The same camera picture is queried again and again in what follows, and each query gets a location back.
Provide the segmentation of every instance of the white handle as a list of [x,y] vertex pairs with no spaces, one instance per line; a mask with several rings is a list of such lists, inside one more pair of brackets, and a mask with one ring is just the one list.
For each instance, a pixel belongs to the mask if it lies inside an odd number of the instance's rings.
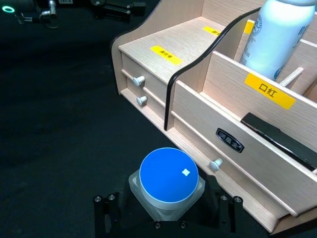
[[221,158],[216,159],[214,161],[210,162],[210,167],[212,169],[212,171],[217,172],[219,171],[220,166],[222,165],[223,160]]
[[137,103],[140,105],[140,106],[143,106],[146,104],[148,100],[148,97],[147,96],[143,96],[141,98],[137,98]]
[[133,77],[132,78],[132,82],[134,83],[135,86],[140,87],[140,85],[145,82],[145,77],[144,76],[140,76],[140,77]]

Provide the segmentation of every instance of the black curved trim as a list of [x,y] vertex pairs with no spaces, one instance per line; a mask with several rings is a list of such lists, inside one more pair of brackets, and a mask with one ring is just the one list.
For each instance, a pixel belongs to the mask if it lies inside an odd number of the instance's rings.
[[120,36],[123,36],[123,35],[125,35],[125,34],[127,34],[127,33],[130,33],[130,32],[132,32],[132,31],[138,29],[140,26],[142,26],[142,25],[152,16],[152,14],[156,11],[156,9],[159,7],[159,5],[162,3],[162,1],[163,1],[163,0],[160,0],[160,1],[158,2],[158,4],[153,8],[153,10],[150,12],[150,14],[149,14],[146,18],[144,18],[144,20],[141,21],[139,25],[137,25],[136,27],[133,27],[132,29],[129,29],[128,31],[125,31],[125,32],[123,32],[123,33],[117,35],[117,36],[114,37],[113,40],[111,41],[111,43],[110,43],[111,65],[112,65],[112,69],[113,69],[113,78],[114,78],[115,81],[116,81],[116,78],[115,78],[114,65],[113,65],[113,60],[112,60],[112,46],[113,46],[114,42],[115,42],[116,39],[118,39]]
[[240,20],[242,20],[243,18],[257,12],[260,10],[260,7],[257,9],[254,9],[252,11],[249,11],[245,14],[240,15],[239,17],[237,17],[236,19],[234,19],[232,22],[230,22],[225,29],[221,32],[221,34],[217,37],[217,39],[208,47],[208,49],[201,55],[199,56],[195,61],[193,61],[192,63],[190,63],[189,65],[181,68],[180,70],[178,70],[176,73],[174,73],[171,77],[171,79],[168,82],[167,85],[167,94],[166,94],[166,104],[165,104],[165,117],[164,117],[164,130],[167,130],[167,125],[168,125],[168,116],[169,116],[169,108],[170,108],[170,96],[171,96],[171,91],[173,88],[173,85],[176,83],[176,81],[178,80],[178,77],[188,71],[189,69],[191,69],[192,67],[196,66],[198,63],[200,63],[204,58],[206,58],[214,49],[215,47],[219,44],[219,42],[223,39],[223,37],[231,30],[231,28],[236,25]]

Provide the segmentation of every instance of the blue lid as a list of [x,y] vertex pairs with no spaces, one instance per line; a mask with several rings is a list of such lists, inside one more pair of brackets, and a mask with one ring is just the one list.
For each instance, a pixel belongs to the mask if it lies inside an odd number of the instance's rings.
[[198,184],[195,162],[186,153],[174,148],[152,151],[140,167],[140,181],[152,198],[165,202],[181,202],[191,196]]

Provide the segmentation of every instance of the wooden desk organizer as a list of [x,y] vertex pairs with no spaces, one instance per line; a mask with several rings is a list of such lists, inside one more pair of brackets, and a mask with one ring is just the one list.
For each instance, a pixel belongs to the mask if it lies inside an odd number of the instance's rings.
[[[240,121],[251,112],[317,152],[317,104],[305,97],[317,97],[317,15],[273,82],[238,62],[264,2],[161,0],[139,27],[113,41],[111,52],[119,93],[206,173],[222,158],[219,184],[278,234],[317,218],[317,176]],[[261,95],[249,76],[282,101]],[[144,96],[140,106],[136,99]],[[243,152],[219,140],[218,128]]]

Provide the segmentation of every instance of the green light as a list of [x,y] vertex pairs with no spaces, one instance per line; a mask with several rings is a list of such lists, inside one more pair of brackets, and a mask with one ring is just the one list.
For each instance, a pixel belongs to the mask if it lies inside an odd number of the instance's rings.
[[14,8],[10,7],[10,6],[3,6],[2,10],[7,12],[7,13],[14,13],[15,12]]

